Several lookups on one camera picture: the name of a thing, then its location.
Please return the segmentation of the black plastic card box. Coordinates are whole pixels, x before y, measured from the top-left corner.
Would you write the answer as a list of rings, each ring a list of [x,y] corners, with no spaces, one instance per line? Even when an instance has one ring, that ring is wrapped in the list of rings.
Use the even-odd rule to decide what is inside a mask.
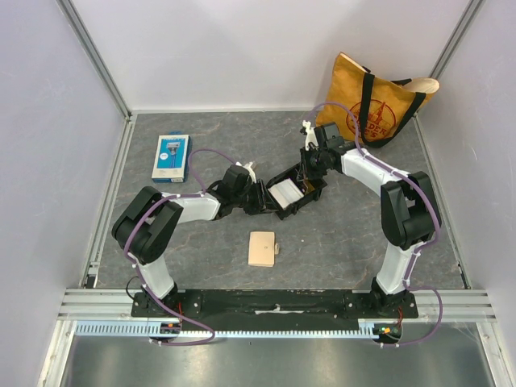
[[[323,179],[307,180],[300,163],[272,178],[266,185],[276,215],[284,220],[295,215],[303,206],[320,199],[327,183]]]

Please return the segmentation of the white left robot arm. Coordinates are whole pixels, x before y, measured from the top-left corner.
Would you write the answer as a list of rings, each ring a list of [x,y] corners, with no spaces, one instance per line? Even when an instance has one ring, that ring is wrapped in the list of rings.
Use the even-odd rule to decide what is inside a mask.
[[[235,208],[251,216],[277,211],[266,184],[248,165],[233,164],[222,179],[199,193],[172,195],[145,186],[115,221],[111,235],[135,265],[149,306],[159,316],[177,309],[177,283],[164,261],[177,225],[220,220]]]

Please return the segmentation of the beige leather card holder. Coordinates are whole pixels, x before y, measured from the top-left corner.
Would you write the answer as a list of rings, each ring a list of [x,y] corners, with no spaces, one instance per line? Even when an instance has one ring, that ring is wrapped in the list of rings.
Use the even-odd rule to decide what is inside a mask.
[[[255,267],[271,268],[279,252],[276,235],[271,231],[253,231],[249,237],[248,264]]]

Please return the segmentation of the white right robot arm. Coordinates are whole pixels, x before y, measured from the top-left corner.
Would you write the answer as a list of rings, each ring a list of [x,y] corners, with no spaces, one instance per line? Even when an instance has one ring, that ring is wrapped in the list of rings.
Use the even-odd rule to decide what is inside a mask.
[[[301,171],[308,179],[328,171],[353,178],[378,195],[381,228],[388,241],[379,273],[373,278],[369,307],[378,317],[390,316],[409,297],[410,276],[423,247],[440,231],[441,220],[430,178],[408,173],[346,141],[335,123],[314,127],[302,122],[305,145]]]

